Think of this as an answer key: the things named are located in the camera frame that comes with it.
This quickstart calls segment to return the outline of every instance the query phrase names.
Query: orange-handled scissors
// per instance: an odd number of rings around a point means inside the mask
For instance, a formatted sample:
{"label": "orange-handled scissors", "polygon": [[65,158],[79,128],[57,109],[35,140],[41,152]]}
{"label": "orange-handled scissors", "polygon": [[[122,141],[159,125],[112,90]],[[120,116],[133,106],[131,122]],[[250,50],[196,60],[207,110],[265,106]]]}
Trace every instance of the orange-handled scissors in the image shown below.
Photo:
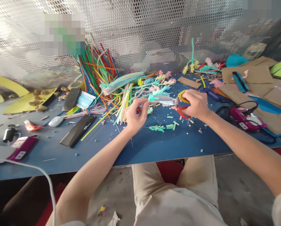
{"label": "orange-handled scissors", "polygon": [[190,103],[188,100],[184,99],[183,97],[181,97],[181,95],[185,92],[182,91],[181,93],[178,94],[177,98],[172,98],[170,96],[164,96],[164,95],[154,95],[154,98],[156,102],[161,103],[161,104],[165,104],[165,105],[171,105],[171,106],[175,106],[176,107],[176,111],[181,115],[181,117],[183,117],[184,119],[189,119],[191,118],[191,116],[185,116],[181,110],[188,108],[188,106],[183,106],[180,107],[178,105],[179,100],[186,102],[186,103]]}

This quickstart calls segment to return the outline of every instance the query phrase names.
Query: scissor blade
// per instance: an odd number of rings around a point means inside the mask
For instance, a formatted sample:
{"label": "scissor blade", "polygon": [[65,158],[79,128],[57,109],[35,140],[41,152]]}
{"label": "scissor blade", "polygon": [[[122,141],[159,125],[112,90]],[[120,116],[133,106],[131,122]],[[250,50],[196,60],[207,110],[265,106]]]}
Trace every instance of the scissor blade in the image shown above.
{"label": "scissor blade", "polygon": [[165,105],[176,105],[176,99],[164,96],[164,95],[154,95],[154,97],[158,98],[155,100],[158,103],[165,104]]}

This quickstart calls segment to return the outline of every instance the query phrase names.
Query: metal mesh panel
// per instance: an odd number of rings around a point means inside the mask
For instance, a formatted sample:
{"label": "metal mesh panel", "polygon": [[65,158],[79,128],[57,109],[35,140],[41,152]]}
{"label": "metal mesh panel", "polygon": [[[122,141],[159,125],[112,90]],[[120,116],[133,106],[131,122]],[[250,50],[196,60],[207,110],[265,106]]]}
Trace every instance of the metal mesh panel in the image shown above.
{"label": "metal mesh panel", "polygon": [[238,0],[0,0],[0,75],[27,88],[67,85],[78,75],[71,56],[40,55],[43,12],[85,14],[86,39],[92,33],[109,48],[122,74],[181,70],[192,37],[202,62],[281,34],[280,19],[243,19]]}

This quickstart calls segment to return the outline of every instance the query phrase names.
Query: computer mouse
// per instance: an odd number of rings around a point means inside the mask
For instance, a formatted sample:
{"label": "computer mouse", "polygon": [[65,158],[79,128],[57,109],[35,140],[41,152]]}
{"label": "computer mouse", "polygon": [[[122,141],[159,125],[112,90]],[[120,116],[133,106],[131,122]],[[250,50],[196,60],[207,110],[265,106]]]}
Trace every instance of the computer mouse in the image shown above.
{"label": "computer mouse", "polygon": [[56,127],[58,125],[60,125],[60,123],[63,121],[63,117],[61,116],[56,116],[55,118],[53,118],[50,122],[49,122],[49,126],[51,127]]}

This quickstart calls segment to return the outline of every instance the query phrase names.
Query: face mask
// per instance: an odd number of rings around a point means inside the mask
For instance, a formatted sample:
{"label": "face mask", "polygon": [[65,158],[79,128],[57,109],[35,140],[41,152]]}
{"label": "face mask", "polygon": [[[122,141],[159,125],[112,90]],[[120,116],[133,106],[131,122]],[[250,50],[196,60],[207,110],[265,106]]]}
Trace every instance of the face mask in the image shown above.
{"label": "face mask", "polygon": [[93,100],[95,99],[95,96],[92,96],[91,94],[85,93],[84,91],[81,92],[81,95],[79,96],[77,106],[83,110],[87,109]]}

